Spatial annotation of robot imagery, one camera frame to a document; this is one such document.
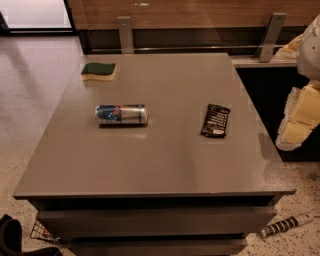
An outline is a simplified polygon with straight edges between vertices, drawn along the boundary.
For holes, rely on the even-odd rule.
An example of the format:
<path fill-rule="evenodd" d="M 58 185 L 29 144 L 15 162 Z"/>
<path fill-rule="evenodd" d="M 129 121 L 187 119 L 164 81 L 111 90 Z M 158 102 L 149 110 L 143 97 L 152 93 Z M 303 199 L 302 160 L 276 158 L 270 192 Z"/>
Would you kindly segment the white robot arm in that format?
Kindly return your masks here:
<path fill-rule="evenodd" d="M 276 147 L 292 151 L 320 124 L 320 15 L 303 34 L 280 48 L 276 56 L 296 60 L 298 73 L 309 79 L 302 89 L 291 89 L 278 128 Z"/>

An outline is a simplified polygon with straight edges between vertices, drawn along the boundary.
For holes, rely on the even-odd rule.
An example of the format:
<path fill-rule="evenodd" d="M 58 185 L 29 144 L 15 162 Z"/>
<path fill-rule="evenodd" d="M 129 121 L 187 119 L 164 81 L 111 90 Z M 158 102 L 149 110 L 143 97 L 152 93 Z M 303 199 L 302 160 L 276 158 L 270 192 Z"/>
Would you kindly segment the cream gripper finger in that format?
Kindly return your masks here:
<path fill-rule="evenodd" d="M 295 37 L 288 44 L 281 47 L 276 52 L 275 56 L 281 59 L 296 60 L 301 40 L 302 40 L 302 35 Z"/>
<path fill-rule="evenodd" d="M 276 147 L 292 151 L 300 147 L 320 124 L 320 82 L 310 80 L 302 89 L 293 87 L 278 128 Z"/>

